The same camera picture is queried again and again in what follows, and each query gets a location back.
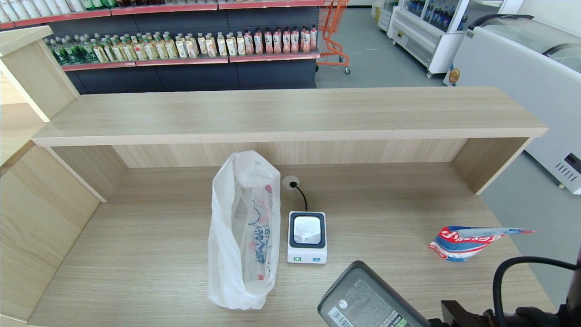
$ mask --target red and blue snack bag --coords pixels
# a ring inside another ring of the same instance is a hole
[[[430,243],[429,248],[434,249],[446,260],[466,261],[488,244],[505,235],[534,232],[534,230],[522,228],[445,226]]]

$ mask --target barcode label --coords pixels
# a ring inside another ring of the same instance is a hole
[[[333,307],[333,309],[329,311],[329,317],[331,317],[331,319],[333,319],[333,321],[340,327],[353,327],[337,307]]]

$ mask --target red shelf edge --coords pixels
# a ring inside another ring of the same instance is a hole
[[[218,10],[218,3],[205,3],[205,4],[190,3],[189,5],[157,5],[157,6],[114,8],[111,9],[111,16],[134,15],[140,13],[186,12],[186,11],[204,11],[204,10]]]
[[[0,30],[11,29],[14,27],[14,22],[0,23]]]
[[[196,58],[196,59],[158,59],[136,61],[137,67],[167,66],[167,65],[204,65],[209,63],[228,63],[228,57]]]
[[[316,7],[323,6],[325,0],[255,0],[255,1],[220,1],[218,9],[254,9],[254,8],[278,8],[278,7]]]
[[[126,61],[126,62],[80,63],[78,65],[66,65],[61,67],[65,72],[74,72],[76,70],[135,67],[135,62]]]
[[[48,17],[19,20],[19,21],[15,22],[14,25],[15,25],[15,27],[22,27],[22,26],[43,24],[43,23],[62,22],[64,20],[86,19],[86,18],[107,17],[107,16],[111,16],[111,10],[109,10],[109,9],[89,10],[89,11],[85,11],[85,12],[72,12],[72,13],[66,13],[66,14],[62,14],[62,15],[54,15],[54,16],[48,16]]]
[[[282,60],[304,60],[318,59],[321,57],[319,52],[310,52],[307,54],[282,54],[282,55],[251,55],[230,57],[230,62],[253,62],[253,61],[282,61]]]

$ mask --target shopping basket cart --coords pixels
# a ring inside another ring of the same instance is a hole
[[[319,70],[318,65],[344,66],[345,73],[351,73],[349,70],[349,56],[343,53],[343,47],[332,37],[337,33],[341,18],[347,8],[349,0],[327,0],[321,7],[319,15],[319,34],[322,35],[321,57],[317,62],[315,71]],[[339,56],[339,62],[329,61],[329,57]]]

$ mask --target gray floor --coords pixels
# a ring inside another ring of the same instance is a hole
[[[347,9],[333,40],[349,56],[351,73],[342,66],[320,65],[318,88],[443,86],[443,75],[426,78],[426,67],[399,46],[392,46],[385,32],[371,18],[369,8]],[[338,57],[329,58],[337,62]]]
[[[348,9],[335,38],[351,57],[351,74],[345,75],[343,67],[321,66],[317,87],[442,86],[443,76],[427,79],[421,64],[392,46],[370,12],[367,8]],[[559,189],[554,178],[528,154],[521,154],[483,198],[503,226],[537,231],[512,236],[522,255],[575,262],[581,243],[581,198]],[[549,266],[531,268],[555,306],[564,303],[571,273]]]

